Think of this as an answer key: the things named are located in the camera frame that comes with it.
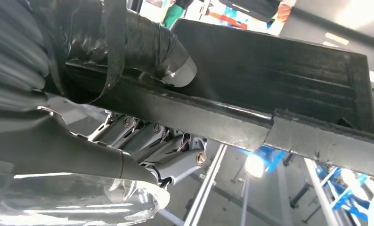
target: light fixture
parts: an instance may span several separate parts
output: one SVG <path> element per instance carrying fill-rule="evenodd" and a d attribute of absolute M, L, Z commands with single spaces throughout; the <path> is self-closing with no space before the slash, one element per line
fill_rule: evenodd
<path fill-rule="evenodd" d="M 245 170 L 248 174 L 260 178 L 263 175 L 265 168 L 265 164 L 263 159 L 255 154 L 250 154 L 247 156 L 247 160 L 245 161 Z"/>

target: clear plastic wrap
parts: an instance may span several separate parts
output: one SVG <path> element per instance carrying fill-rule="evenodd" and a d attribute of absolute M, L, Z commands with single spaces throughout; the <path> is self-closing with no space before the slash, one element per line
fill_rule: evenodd
<path fill-rule="evenodd" d="M 0 226 L 133 225 L 152 218 L 169 198 L 144 181 L 0 173 Z"/>

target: green clothing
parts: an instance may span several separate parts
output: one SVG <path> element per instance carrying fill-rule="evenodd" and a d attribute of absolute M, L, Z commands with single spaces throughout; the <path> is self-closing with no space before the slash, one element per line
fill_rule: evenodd
<path fill-rule="evenodd" d="M 179 19 L 183 13 L 184 9 L 182 7 L 173 4 L 166 12 L 165 18 L 163 19 L 163 26 L 170 29 L 173 23 Z"/>

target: person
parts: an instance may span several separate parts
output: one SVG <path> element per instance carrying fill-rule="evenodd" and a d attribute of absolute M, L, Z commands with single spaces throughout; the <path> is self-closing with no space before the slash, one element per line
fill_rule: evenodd
<path fill-rule="evenodd" d="M 193 0 L 169 0 L 165 6 L 161 24 L 166 28 L 171 28 L 174 22 L 181 18 Z"/>

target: bolt head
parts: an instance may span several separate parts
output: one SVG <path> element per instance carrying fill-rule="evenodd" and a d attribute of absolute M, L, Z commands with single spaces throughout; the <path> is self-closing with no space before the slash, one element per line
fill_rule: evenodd
<path fill-rule="evenodd" d="M 133 122 L 134 122 L 134 119 L 130 116 L 127 116 L 124 120 L 123 120 L 123 124 L 125 127 L 131 127 L 133 125 Z"/>
<path fill-rule="evenodd" d="M 205 154 L 205 152 L 198 153 L 198 155 L 197 155 L 197 164 L 199 166 L 202 166 L 202 165 L 205 164 L 205 161 L 206 161 L 206 154 Z"/>
<path fill-rule="evenodd" d="M 155 125 L 153 126 L 153 129 L 154 129 L 154 132 L 155 132 L 155 133 L 160 133 L 160 132 L 162 131 L 162 129 L 163 129 L 163 126 L 161 126 L 161 125 L 159 125 L 159 124 L 155 124 Z"/>

